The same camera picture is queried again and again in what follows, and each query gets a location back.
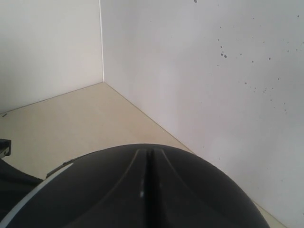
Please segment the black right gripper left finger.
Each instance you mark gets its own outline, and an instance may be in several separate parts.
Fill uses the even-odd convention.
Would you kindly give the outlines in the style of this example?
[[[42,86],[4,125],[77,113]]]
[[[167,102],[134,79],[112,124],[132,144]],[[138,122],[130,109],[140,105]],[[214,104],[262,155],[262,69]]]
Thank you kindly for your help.
[[[147,151],[137,150],[118,183],[98,204],[95,228],[144,228]]]

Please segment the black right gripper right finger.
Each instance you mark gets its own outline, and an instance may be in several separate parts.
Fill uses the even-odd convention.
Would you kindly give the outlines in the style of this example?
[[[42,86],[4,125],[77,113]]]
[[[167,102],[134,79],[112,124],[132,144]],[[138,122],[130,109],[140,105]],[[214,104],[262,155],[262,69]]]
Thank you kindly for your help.
[[[149,227],[185,228],[186,187],[162,149],[149,152]]]

